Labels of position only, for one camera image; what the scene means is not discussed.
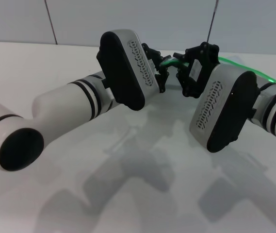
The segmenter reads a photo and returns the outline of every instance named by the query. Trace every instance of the robotic arm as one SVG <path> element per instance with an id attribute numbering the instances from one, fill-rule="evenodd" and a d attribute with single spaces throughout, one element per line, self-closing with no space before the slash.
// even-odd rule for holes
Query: robotic arm
<path id="1" fill-rule="evenodd" d="M 190 131 L 210 152 L 237 140 L 247 119 L 276 136 L 276 84 L 220 64 L 218 51 L 204 42 L 170 62 L 131 30 L 105 33 L 97 55 L 102 71 L 35 98 L 33 119 L 0 105 L 0 169 L 27 167 L 53 140 L 119 104 L 141 110 L 165 91 L 169 66 L 178 68 L 184 96 L 201 96 Z"/>

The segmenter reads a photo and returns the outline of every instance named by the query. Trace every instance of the green cable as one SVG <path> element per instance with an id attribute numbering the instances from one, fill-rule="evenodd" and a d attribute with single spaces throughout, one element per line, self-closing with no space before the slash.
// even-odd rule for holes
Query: green cable
<path id="1" fill-rule="evenodd" d="M 263 72 L 260 72 L 260 71 L 258 71 L 256 69 L 243 66 L 243 65 L 241 65 L 239 63 L 233 62 L 233 61 L 231 61 L 231 60 L 229 60 L 227 58 L 224 58 L 224 57 L 219 57 L 219 60 L 223 61 L 223 62 L 226 62 L 226 63 L 229 63 L 229 64 L 232 64 L 232 65 L 237 66 L 237 67 L 241 67 L 241 68 L 250 70 L 250 71 L 254 72 L 255 74 L 261 76 L 262 78 L 267 79 L 268 81 L 270 81 L 272 83 L 276 83 L 276 79 L 273 79 L 272 77 L 268 76 L 267 74 L 264 74 Z"/>

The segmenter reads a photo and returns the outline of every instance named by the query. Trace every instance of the table surface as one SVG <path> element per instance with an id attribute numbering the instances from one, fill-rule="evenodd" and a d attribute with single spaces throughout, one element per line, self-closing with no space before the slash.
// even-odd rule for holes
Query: table surface
<path id="1" fill-rule="evenodd" d="M 31 117 L 35 96 L 99 71 L 97 51 L 0 43 L 0 103 Z M 276 78 L 276 55 L 221 55 Z M 139 112 L 119 106 L 67 133 L 22 171 L 0 171 L 0 233 L 276 233 L 276 138 L 247 122 L 208 153 L 189 133 L 196 105 L 171 86 Z"/>

